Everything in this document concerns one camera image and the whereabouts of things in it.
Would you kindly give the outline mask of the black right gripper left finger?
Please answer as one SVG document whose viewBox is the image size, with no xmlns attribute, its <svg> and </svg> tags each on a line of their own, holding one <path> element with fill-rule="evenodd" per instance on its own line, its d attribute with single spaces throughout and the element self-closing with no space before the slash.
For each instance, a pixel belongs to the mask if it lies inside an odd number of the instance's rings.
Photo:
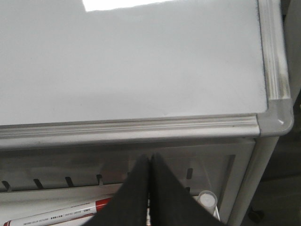
<svg viewBox="0 0 301 226">
<path fill-rule="evenodd" d="M 150 163 L 146 155 L 135 162 L 129 176 L 108 204 L 85 226 L 145 226 Z"/>
</svg>

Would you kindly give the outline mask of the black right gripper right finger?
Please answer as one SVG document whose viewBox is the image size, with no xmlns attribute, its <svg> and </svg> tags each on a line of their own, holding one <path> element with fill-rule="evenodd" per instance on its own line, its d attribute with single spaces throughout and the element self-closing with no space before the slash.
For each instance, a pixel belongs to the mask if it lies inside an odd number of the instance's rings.
<svg viewBox="0 0 301 226">
<path fill-rule="evenodd" d="M 150 161 L 150 222 L 152 226 L 222 226 L 182 186 L 156 153 Z"/>
</svg>

